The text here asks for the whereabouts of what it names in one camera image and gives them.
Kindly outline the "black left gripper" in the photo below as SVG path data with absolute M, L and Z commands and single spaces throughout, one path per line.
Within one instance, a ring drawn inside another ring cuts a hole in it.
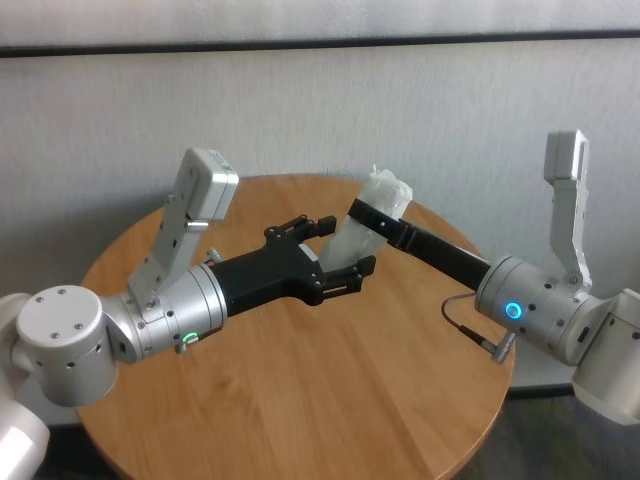
M 335 216 L 314 221 L 300 215 L 266 228 L 268 240 L 262 248 L 211 265 L 227 315 L 232 317 L 285 297 L 316 306 L 323 300 L 360 292 L 364 279 L 374 273 L 374 255 L 322 273 L 315 255 L 300 245 L 299 241 L 333 234 L 336 226 Z

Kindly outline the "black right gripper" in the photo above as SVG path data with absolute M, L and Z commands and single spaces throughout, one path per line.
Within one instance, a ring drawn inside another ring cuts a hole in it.
M 456 282 L 477 291 L 491 265 L 483 258 L 403 219 L 394 219 L 360 199 L 348 215 L 398 250 L 405 250 Z

